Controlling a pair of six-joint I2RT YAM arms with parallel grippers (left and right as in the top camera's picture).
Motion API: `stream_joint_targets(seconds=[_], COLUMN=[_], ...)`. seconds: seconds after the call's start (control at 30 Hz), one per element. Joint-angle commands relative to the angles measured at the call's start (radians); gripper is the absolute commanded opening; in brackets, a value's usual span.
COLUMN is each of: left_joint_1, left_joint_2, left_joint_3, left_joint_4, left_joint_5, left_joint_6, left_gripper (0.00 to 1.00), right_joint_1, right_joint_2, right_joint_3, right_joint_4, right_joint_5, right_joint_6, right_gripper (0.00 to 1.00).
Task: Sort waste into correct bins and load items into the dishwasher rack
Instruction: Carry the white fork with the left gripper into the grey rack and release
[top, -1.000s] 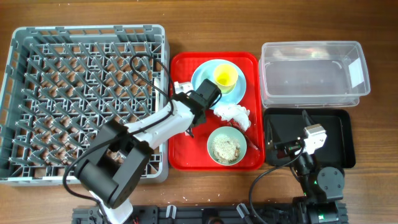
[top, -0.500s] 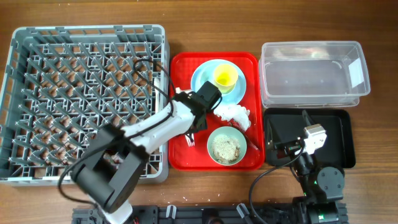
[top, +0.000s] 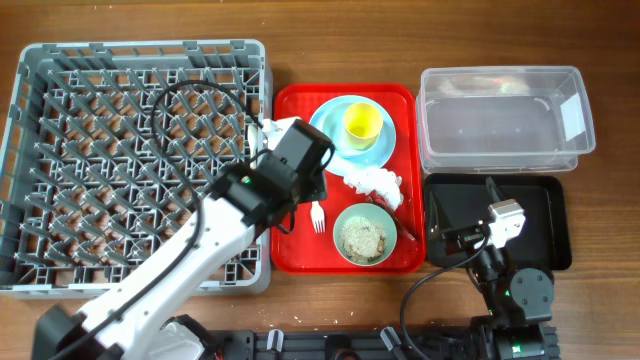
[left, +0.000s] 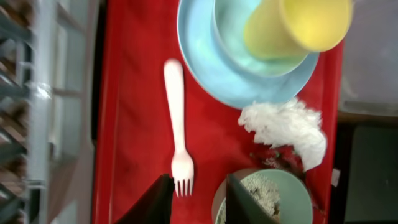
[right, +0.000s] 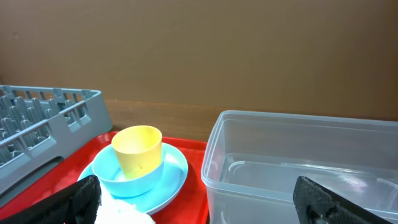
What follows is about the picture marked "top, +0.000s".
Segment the white plastic fork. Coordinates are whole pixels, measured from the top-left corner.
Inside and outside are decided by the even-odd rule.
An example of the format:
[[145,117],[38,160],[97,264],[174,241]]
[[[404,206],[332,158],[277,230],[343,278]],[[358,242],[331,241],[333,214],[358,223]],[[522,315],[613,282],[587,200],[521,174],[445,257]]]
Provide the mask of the white plastic fork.
[[310,215],[314,231],[316,233],[324,233],[326,230],[325,211],[318,201],[312,202]]

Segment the rice and nut scraps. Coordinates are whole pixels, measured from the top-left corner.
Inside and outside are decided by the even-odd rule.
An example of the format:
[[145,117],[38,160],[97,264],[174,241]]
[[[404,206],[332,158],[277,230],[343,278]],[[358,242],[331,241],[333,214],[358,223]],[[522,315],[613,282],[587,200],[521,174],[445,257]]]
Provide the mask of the rice and nut scraps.
[[370,264],[384,254],[387,234],[384,227],[367,218],[349,218],[340,232],[340,241],[349,260]]

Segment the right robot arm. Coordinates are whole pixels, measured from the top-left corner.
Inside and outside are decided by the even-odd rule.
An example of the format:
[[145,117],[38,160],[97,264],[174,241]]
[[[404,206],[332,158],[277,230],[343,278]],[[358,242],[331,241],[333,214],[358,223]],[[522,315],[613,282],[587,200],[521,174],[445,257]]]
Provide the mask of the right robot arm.
[[483,359],[558,359],[552,318],[554,279],[538,267],[518,265],[507,243],[521,235],[526,222],[520,203],[505,196],[495,181],[486,180],[491,201],[487,216],[455,226],[435,193],[428,197],[429,242],[449,255],[460,255],[449,267],[463,268],[481,293],[486,316],[471,323],[471,337]]

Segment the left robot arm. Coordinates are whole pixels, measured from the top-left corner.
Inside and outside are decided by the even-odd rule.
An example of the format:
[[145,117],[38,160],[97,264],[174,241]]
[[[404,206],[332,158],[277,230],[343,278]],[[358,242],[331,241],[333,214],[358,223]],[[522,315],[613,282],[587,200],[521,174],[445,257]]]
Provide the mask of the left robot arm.
[[34,359],[141,359],[161,327],[206,280],[324,187],[329,137],[296,119],[273,150],[224,167],[210,195],[133,273],[74,315],[54,306],[37,322]]

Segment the white napkin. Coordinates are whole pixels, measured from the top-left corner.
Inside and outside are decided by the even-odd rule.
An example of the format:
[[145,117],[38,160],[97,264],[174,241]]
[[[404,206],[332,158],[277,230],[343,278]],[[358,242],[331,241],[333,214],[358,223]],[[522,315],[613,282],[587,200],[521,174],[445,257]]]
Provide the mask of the white napkin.
[[404,202],[400,186],[402,177],[384,168],[354,170],[343,177],[343,183],[361,195],[377,195],[392,210]]

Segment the white plastic spoon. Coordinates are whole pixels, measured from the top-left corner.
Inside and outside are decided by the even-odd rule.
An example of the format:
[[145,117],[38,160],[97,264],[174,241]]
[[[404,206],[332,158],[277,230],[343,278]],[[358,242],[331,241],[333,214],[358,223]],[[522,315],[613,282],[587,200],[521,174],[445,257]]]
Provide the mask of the white plastic spoon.
[[258,152],[263,148],[262,130],[255,124],[250,124],[247,128],[247,141],[249,144],[249,160],[250,167],[255,169],[257,160],[255,159]]

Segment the yellow-green plastic cup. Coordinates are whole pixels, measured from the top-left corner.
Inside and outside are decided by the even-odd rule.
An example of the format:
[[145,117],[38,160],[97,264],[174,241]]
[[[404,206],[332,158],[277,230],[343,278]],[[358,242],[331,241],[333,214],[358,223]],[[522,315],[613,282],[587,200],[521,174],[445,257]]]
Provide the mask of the yellow-green plastic cup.
[[343,125],[349,146],[355,150],[365,150],[377,142],[384,120],[376,106],[354,103],[347,107]]

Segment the mint green bowl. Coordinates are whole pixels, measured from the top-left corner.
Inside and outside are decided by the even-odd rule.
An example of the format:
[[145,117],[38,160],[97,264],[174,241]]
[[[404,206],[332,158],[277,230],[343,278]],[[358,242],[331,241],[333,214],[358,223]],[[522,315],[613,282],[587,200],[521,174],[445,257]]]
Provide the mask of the mint green bowl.
[[334,245],[349,263],[379,265],[395,250],[398,231],[391,216],[378,205],[359,203],[346,208],[333,228]]

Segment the red strawberry cake wrapper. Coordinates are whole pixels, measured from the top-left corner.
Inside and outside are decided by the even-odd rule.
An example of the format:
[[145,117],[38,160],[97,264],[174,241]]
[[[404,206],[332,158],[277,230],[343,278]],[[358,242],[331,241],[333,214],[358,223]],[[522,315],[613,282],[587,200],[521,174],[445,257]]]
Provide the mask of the red strawberry cake wrapper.
[[392,220],[394,221],[397,231],[399,233],[400,236],[407,238],[408,240],[412,241],[412,242],[416,242],[417,238],[404,226],[404,224],[401,222],[401,220],[396,216],[395,212],[391,209],[391,207],[387,204],[387,202],[379,197],[379,196],[369,196],[368,200],[372,203],[375,204],[377,206],[379,206],[380,208],[382,208],[384,211],[386,211],[392,218]]

